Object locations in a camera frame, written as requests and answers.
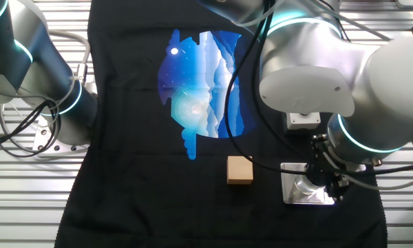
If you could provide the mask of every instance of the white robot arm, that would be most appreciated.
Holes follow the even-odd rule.
[[[12,96],[23,98],[33,108],[43,102],[29,95],[61,102],[58,139],[68,145],[87,144],[98,103],[77,78],[80,75],[74,74],[50,40],[47,21],[34,2],[0,0],[0,104]]]
[[[252,32],[264,12],[263,0],[199,2],[236,25],[253,24],[247,26]],[[338,0],[326,3],[339,11]],[[382,47],[353,44],[341,38],[335,14],[318,0],[276,0],[273,8],[260,57],[260,97],[267,106],[334,113],[327,134],[315,142],[321,157],[346,170],[379,164],[413,141],[413,37]]]

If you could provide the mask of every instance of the small box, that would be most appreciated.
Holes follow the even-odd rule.
[[[250,185],[254,180],[253,163],[243,156],[229,156],[226,174],[229,185]]]

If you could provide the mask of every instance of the table surface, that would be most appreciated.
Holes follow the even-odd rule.
[[[45,13],[51,29],[74,32],[87,37],[90,0],[35,0]],[[343,14],[360,19],[371,28],[392,37],[410,36],[413,12],[399,10],[394,2],[344,1]],[[349,37],[356,43],[384,44],[376,37],[345,24]],[[84,47],[75,41],[52,37],[55,46],[73,70]],[[95,89],[92,59],[89,61],[87,87]],[[21,100],[13,101],[25,116],[30,108]],[[21,117],[6,105],[6,120],[15,128]],[[34,129],[27,129],[17,139],[28,147],[34,142]],[[0,248],[53,248],[56,230],[67,197],[85,154],[61,157],[50,162],[36,158],[19,160],[0,150]],[[383,169],[413,163],[411,144],[385,160]],[[413,179],[413,172],[378,177],[381,186],[399,185]],[[413,186],[381,194],[388,222],[390,248],[413,248]]]

